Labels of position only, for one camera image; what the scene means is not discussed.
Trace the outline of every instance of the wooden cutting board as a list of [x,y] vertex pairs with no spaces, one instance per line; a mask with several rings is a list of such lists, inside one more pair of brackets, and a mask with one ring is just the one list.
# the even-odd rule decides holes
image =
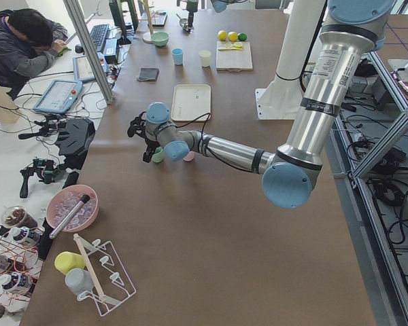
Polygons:
[[219,51],[218,48],[223,48],[225,46],[225,43],[230,42],[218,41],[216,44],[216,70],[251,71],[251,44],[249,42],[242,42],[242,51]]

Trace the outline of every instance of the metal scoop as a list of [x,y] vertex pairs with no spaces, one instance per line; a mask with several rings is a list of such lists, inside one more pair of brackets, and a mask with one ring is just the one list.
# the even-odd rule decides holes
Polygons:
[[181,18],[179,14],[176,14],[177,17],[180,19],[180,26],[182,29],[187,30],[188,29],[188,19],[187,18]]

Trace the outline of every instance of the lemon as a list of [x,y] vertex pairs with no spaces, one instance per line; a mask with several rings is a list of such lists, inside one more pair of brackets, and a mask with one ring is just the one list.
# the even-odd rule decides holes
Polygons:
[[218,39],[220,41],[225,41],[226,40],[226,31],[219,31],[218,32]]
[[246,41],[246,39],[248,38],[248,36],[246,36],[246,34],[245,33],[240,33],[239,35],[238,35],[238,38],[239,38],[239,41]]
[[228,39],[232,42],[237,41],[237,33],[236,32],[230,32],[228,33]]

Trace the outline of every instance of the light blue cup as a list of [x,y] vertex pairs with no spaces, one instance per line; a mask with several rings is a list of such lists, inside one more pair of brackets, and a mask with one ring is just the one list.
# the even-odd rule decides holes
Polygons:
[[183,64],[183,50],[174,49],[172,50],[172,58],[174,59],[174,64],[180,66]]

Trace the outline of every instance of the keyboard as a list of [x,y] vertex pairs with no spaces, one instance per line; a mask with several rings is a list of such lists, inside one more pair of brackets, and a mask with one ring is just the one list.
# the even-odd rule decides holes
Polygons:
[[95,25],[89,35],[94,43],[95,51],[103,53],[106,38],[109,35],[109,24]]

